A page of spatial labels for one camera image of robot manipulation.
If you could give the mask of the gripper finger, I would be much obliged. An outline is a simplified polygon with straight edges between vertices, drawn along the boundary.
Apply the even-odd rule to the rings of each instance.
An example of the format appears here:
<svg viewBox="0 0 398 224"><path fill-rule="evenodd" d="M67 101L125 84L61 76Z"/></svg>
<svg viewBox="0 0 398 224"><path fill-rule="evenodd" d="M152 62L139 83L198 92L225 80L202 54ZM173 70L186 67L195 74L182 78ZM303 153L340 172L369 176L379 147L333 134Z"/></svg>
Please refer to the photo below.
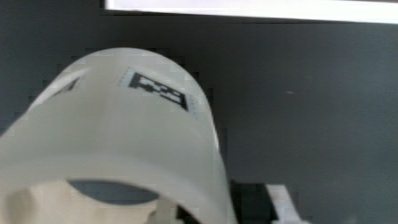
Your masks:
<svg viewBox="0 0 398 224"><path fill-rule="evenodd" d="M310 224L282 184L232 182L239 224Z"/></svg>

